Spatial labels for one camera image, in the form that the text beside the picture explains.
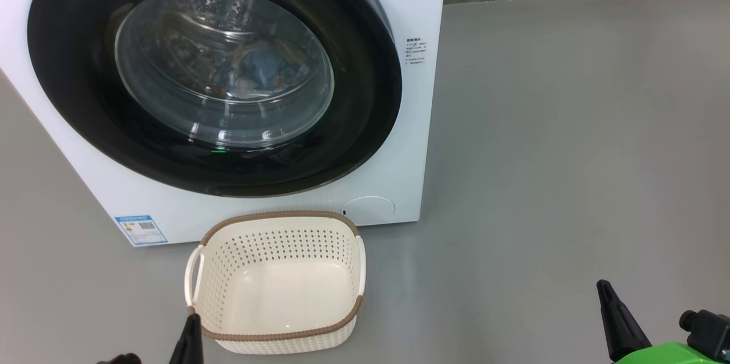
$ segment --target basket rim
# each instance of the basket rim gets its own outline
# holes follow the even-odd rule
[[[269,213],[256,213],[256,214],[249,214],[247,216],[237,216],[232,217],[229,219],[226,219],[224,221],[221,221],[220,223],[216,224],[215,226],[210,229],[205,236],[203,237],[203,240],[201,240],[200,245],[206,246],[208,244],[208,241],[211,239],[211,237],[216,234],[216,232],[220,231],[222,228],[229,226],[231,224],[240,223],[242,221],[254,221],[254,220],[262,220],[262,219],[283,219],[283,218],[289,218],[289,217],[322,217],[327,219],[337,219],[344,224],[346,224],[348,227],[350,227],[350,230],[352,231],[352,235],[355,237],[360,236],[360,232],[358,231],[358,227],[355,226],[350,219],[348,219],[345,216],[342,216],[342,214],[334,213],[332,211],[272,211]],[[342,319],[339,320],[339,322],[336,322],[333,325],[328,325],[327,327],[320,327],[320,328],[314,328],[313,330],[303,330],[303,331],[295,331],[292,333],[274,333],[274,334],[222,334],[222,333],[216,333],[214,331],[208,330],[208,328],[204,327],[204,325],[201,323],[201,332],[203,335],[205,335],[208,338],[211,338],[213,340],[218,341],[242,341],[242,342],[250,342],[250,341],[283,341],[283,340],[292,340],[294,338],[304,338],[304,337],[312,337],[314,335],[323,335],[327,333],[333,333],[337,330],[342,329],[344,326],[349,324],[357,315],[358,310],[360,310],[360,305],[362,304],[363,296],[357,296],[357,299],[355,299],[355,304],[352,306],[352,309],[349,313]],[[195,307],[188,307],[188,315],[195,314]]]

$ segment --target basket handle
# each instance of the basket handle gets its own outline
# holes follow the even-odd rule
[[[203,244],[195,247],[195,250],[193,250],[193,254],[191,254],[190,258],[188,259],[188,265],[185,267],[185,302],[187,302],[188,307],[195,307],[195,303],[198,302],[200,279],[201,277],[203,277],[203,262],[205,261],[205,256],[200,254],[203,249],[205,249],[205,246]],[[198,257],[200,257],[200,265],[198,266],[198,279],[195,280],[195,291],[193,291],[193,294],[190,294],[190,283],[193,280],[193,268],[195,268],[195,262],[198,261]]]
[[[365,292],[365,272],[367,265],[365,263],[365,243],[363,242],[362,237],[355,236],[355,241],[358,242],[358,246],[360,247],[360,287],[358,287],[358,296],[362,296]]]

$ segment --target white plastic basket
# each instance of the white plastic basket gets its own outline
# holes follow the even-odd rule
[[[355,328],[364,291],[365,247],[357,227],[326,211],[223,221],[203,237],[185,269],[189,314],[200,315],[203,335],[234,353],[338,346]]]

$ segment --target front-load washer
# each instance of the front-load washer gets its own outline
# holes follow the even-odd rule
[[[3,0],[0,68],[133,245],[420,216],[442,0]]]

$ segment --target gray floor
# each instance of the gray floor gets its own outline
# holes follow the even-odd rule
[[[363,229],[350,340],[206,362],[609,362],[599,278],[654,343],[730,313],[728,26],[730,0],[446,7],[423,218]],[[7,90],[0,128],[2,361],[167,362],[193,245],[128,245]]]

